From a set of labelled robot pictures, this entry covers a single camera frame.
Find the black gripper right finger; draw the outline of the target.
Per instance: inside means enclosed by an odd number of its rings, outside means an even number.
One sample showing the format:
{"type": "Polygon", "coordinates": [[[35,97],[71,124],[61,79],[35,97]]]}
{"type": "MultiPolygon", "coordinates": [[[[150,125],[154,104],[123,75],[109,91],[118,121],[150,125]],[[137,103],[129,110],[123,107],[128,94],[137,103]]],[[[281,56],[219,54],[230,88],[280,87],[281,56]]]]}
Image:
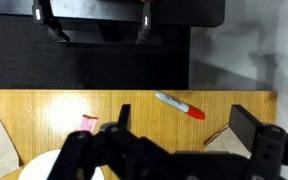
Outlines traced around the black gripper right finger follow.
{"type": "Polygon", "coordinates": [[[241,105],[231,107],[229,127],[244,147],[251,152],[264,125],[241,105]]]}

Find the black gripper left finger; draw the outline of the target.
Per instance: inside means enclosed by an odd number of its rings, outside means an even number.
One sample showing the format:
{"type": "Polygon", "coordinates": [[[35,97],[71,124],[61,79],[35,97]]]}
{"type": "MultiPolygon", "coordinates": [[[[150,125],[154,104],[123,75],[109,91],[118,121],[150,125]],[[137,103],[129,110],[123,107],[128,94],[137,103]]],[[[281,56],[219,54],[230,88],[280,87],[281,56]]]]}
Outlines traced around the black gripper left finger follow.
{"type": "Polygon", "coordinates": [[[121,111],[119,114],[117,125],[121,129],[130,129],[130,120],[131,118],[131,105],[130,104],[123,104],[121,107],[121,111]]]}

